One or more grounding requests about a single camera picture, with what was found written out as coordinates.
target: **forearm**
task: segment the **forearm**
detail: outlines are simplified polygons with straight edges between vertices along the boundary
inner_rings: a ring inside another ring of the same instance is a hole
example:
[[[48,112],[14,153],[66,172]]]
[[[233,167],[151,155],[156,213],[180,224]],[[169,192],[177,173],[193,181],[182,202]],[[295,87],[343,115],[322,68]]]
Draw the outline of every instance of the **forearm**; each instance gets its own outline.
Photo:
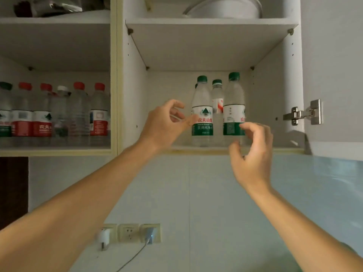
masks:
[[[314,224],[276,191],[251,194],[304,272],[363,271],[363,259]]]
[[[0,231],[0,244],[7,245],[0,248],[0,270],[68,271],[153,154],[145,144],[128,148]]]

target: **hand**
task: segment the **hand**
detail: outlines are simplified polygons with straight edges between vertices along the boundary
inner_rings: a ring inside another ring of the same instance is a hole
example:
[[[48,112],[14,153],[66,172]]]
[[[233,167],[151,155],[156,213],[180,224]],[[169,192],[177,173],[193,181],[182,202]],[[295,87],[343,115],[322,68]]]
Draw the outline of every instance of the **hand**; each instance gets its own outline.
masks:
[[[273,135],[268,126],[243,123],[241,129],[253,140],[250,152],[242,157],[238,141],[229,146],[229,155],[234,176],[238,183],[252,196],[271,189],[270,174],[272,163]]]
[[[182,132],[198,122],[197,114],[185,118],[176,108],[183,109],[184,104],[170,100],[149,112],[139,141],[147,142],[158,153],[170,147]]]

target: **electrical outlet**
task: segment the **electrical outlet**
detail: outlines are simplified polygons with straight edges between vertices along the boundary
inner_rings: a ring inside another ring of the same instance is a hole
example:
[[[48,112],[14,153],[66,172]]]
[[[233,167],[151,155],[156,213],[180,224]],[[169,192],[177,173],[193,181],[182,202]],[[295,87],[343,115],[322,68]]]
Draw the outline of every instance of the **electrical outlet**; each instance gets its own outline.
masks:
[[[104,229],[110,229],[110,243],[117,243],[117,224],[106,223],[103,225]]]
[[[138,224],[120,224],[118,226],[118,240],[121,243],[138,243],[139,242],[139,225]]]
[[[161,243],[161,227],[160,224],[143,224],[140,226],[140,242],[145,243],[145,237],[146,237],[146,229],[155,227],[157,229],[157,233],[155,235],[155,238],[153,240],[153,243]]]

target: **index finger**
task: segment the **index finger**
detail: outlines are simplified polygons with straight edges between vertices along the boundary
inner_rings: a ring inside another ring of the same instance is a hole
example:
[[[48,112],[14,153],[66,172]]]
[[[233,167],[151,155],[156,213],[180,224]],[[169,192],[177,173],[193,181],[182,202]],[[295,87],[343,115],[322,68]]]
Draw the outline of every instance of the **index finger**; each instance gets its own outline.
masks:
[[[171,99],[165,102],[163,107],[167,108],[168,110],[170,110],[173,107],[184,109],[185,105],[183,102],[179,100]]]
[[[241,129],[251,131],[253,136],[251,148],[256,148],[262,151],[267,150],[265,128],[257,123],[246,122],[240,125]]]

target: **green and white label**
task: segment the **green and white label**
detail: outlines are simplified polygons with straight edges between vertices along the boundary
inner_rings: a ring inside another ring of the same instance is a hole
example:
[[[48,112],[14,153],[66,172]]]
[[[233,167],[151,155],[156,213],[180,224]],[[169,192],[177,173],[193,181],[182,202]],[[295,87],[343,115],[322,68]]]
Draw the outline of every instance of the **green and white label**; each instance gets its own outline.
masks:
[[[227,105],[223,107],[224,124],[223,135],[244,136],[245,131],[241,130],[240,124],[246,122],[245,105]]]
[[[199,115],[198,123],[192,127],[192,136],[213,135],[213,107],[197,106],[192,108],[192,114]]]
[[[11,137],[11,112],[0,110],[0,137]]]

